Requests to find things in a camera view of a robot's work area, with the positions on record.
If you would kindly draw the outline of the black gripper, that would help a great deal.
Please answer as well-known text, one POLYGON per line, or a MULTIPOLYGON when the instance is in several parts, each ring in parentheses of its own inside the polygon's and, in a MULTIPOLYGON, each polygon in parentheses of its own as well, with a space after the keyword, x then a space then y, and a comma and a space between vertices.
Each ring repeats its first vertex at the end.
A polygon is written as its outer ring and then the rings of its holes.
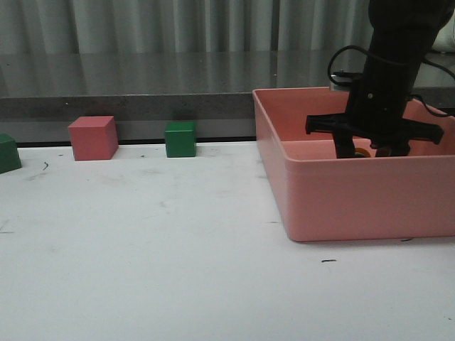
POLYGON ((345 111, 309 115, 305 130, 307 134, 330 134, 337 158, 355 157, 355 137, 370 140, 376 156, 407 156, 410 140, 439 144, 444 130, 437 124, 405 119, 407 102, 406 92, 394 94, 390 87, 376 89, 354 80, 345 111))

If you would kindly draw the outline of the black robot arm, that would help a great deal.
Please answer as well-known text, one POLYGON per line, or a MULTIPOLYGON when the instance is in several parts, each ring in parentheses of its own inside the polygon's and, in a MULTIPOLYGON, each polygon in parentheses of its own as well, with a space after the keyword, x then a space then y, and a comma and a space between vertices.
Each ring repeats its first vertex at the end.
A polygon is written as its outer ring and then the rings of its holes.
POLYGON ((453 1, 370 1, 373 34, 362 72, 332 72, 329 80, 349 91, 344 112, 310 115, 306 132, 332 136, 337 158, 358 154, 354 137, 370 140, 377 156, 407 156, 410 141, 438 144, 443 129, 405 119, 419 68, 439 31, 454 13, 453 1))

